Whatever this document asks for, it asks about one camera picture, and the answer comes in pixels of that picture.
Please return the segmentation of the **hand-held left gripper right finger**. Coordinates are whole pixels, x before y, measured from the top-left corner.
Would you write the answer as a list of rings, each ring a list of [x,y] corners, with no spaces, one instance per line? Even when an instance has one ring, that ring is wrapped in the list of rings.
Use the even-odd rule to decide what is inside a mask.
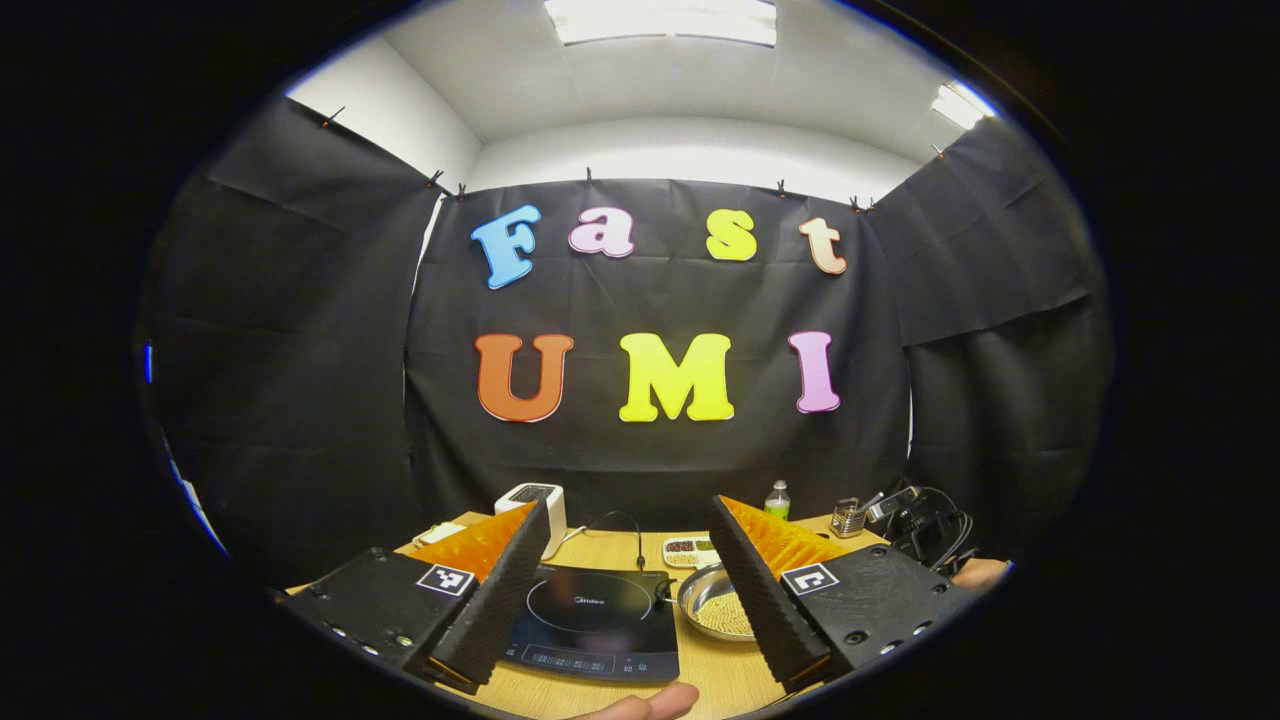
[[[710,542],[787,692],[878,670],[977,602],[891,544],[844,548],[723,495],[710,506]]]

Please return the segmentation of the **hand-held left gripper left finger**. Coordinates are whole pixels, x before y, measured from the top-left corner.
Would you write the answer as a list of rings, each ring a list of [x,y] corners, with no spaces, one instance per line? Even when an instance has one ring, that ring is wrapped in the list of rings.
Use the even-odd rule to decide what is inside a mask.
[[[428,683],[489,683],[549,542],[521,503],[410,553],[371,547],[278,602],[339,644]]]

